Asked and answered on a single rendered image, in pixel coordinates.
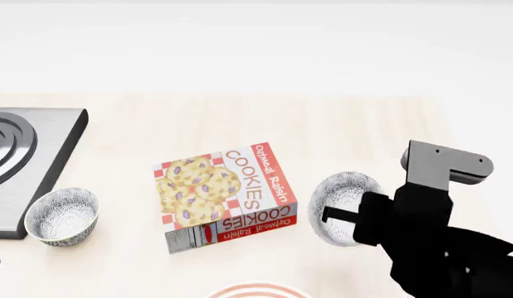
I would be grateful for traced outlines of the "oatmeal raisin cookies box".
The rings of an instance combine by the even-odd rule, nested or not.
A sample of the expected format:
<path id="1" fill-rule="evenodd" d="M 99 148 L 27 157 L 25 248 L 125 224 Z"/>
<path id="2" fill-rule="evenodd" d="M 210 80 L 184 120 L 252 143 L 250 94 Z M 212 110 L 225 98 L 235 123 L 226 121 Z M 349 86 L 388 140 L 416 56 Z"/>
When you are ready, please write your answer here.
<path id="1" fill-rule="evenodd" d="M 171 254 L 297 222 L 297 200 L 269 143 L 168 161 L 153 175 Z"/>

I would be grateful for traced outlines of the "white plate with red rings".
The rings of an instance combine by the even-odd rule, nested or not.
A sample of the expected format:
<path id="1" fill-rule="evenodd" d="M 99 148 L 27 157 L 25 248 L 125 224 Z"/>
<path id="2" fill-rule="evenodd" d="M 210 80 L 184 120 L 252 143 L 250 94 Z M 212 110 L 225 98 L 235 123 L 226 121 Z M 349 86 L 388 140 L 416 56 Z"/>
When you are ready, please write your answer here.
<path id="1" fill-rule="evenodd" d="M 221 287 L 203 298 L 313 298 L 313 296 L 278 282 L 244 281 Z"/>

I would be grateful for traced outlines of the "dark grey spiral burner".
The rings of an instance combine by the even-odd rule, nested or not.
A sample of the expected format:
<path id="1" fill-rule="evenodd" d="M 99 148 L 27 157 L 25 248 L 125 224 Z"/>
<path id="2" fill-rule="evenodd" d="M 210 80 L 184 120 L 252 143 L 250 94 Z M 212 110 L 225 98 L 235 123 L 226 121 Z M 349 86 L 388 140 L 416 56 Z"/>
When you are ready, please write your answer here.
<path id="1" fill-rule="evenodd" d="M 26 165 L 36 146 L 36 131 L 25 118 L 0 111 L 0 184 Z"/>

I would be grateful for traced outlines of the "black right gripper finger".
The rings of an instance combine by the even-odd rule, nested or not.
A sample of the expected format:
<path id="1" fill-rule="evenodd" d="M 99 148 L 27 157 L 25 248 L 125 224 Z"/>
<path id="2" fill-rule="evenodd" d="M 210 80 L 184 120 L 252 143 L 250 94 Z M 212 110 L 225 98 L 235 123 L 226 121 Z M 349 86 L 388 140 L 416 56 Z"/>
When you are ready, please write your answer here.
<path id="1" fill-rule="evenodd" d="M 359 218 L 359 213 L 353 213 L 348 210 L 325 206 L 321 220 L 323 223 L 327 223 L 329 219 L 341 220 L 348 223 L 357 223 Z"/>

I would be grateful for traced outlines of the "white patterned bowl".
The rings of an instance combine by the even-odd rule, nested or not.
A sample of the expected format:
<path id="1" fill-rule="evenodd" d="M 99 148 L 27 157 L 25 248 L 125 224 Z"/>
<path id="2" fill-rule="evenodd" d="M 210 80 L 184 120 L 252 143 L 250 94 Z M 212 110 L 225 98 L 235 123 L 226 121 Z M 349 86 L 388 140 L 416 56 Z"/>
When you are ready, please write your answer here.
<path id="1" fill-rule="evenodd" d="M 42 195 L 27 210 L 28 235 L 52 247 L 68 247 L 85 240 L 95 228 L 98 198 L 90 190 L 71 187 Z"/>
<path id="2" fill-rule="evenodd" d="M 331 175 L 315 188 L 308 205 L 309 223 L 315 234 L 330 245 L 354 248 L 360 245 L 353 240 L 354 223 L 342 220 L 322 220 L 325 207 L 358 212 L 363 193 L 385 194 L 381 186 L 370 176 L 356 171 Z"/>

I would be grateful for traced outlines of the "silver flat stove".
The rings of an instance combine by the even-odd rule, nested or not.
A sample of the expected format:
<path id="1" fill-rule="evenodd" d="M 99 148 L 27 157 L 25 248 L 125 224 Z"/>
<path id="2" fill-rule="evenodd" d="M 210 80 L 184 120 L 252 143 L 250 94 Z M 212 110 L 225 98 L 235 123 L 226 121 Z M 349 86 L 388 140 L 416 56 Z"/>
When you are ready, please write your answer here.
<path id="1" fill-rule="evenodd" d="M 32 158 L 0 184 L 0 239 L 26 237 L 24 218 L 30 206 L 52 191 L 89 122 L 84 108 L 0 108 L 25 118 L 35 129 Z"/>

